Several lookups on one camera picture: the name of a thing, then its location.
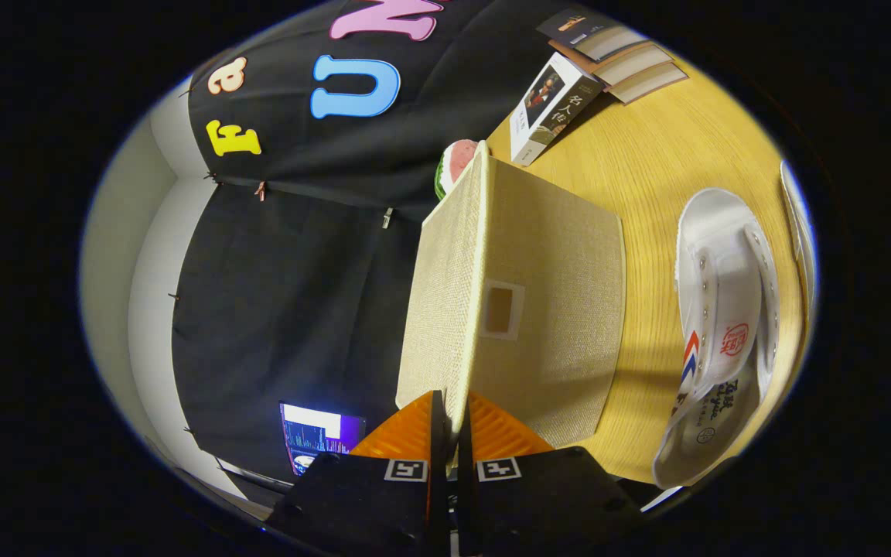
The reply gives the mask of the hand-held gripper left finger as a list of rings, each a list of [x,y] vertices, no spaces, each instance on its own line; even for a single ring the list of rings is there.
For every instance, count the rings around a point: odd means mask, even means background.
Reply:
[[[319,454],[266,529],[308,556],[446,556],[446,413],[440,391],[400,409],[350,454]]]

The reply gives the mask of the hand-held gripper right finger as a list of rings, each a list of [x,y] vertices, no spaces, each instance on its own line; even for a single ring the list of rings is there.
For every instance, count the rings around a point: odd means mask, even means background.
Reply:
[[[457,443],[460,555],[604,555],[644,521],[586,448],[556,449],[485,396],[468,395]]]

